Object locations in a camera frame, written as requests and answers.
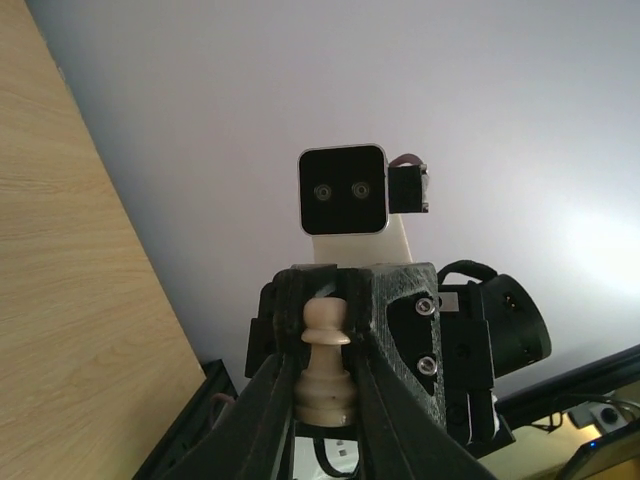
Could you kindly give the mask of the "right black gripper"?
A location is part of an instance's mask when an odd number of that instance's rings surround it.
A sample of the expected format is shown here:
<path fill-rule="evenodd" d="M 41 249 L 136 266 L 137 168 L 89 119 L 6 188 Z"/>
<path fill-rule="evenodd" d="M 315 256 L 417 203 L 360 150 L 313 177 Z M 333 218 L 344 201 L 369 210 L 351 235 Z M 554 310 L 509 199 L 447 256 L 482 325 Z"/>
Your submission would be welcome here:
<path fill-rule="evenodd" d="M 260 293 L 246 377 L 272 354 L 302 357 L 302 311 L 314 297 L 347 303 L 358 477 L 492 479 L 462 447 L 485 456 L 515 441 L 493 394 L 496 379 L 515 369 L 514 279 L 472 261 L 438 273 L 425 264 L 291 267 Z"/>

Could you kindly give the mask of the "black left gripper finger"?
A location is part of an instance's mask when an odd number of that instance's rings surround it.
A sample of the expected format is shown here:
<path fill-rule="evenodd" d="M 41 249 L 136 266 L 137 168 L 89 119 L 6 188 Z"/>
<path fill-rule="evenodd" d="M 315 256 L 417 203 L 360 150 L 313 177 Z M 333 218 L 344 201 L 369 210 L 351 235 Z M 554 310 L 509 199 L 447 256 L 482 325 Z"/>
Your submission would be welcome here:
<path fill-rule="evenodd" d="M 226 417 L 164 477 L 292 479 L 297 372 L 291 356 L 269 356 Z"/>

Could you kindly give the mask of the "light piece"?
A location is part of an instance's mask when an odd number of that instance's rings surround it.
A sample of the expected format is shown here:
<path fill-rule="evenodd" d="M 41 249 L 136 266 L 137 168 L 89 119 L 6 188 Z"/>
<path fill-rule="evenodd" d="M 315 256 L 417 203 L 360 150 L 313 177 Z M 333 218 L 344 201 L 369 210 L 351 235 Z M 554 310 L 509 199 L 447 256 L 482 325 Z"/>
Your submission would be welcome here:
<path fill-rule="evenodd" d="M 304 306 L 301 340 L 310 357 L 294 387 L 295 416 L 302 423 L 341 428 L 355 422 L 357 389 L 342 357 L 342 347 L 351 343 L 343 331 L 346 314 L 341 298 L 312 298 Z"/>

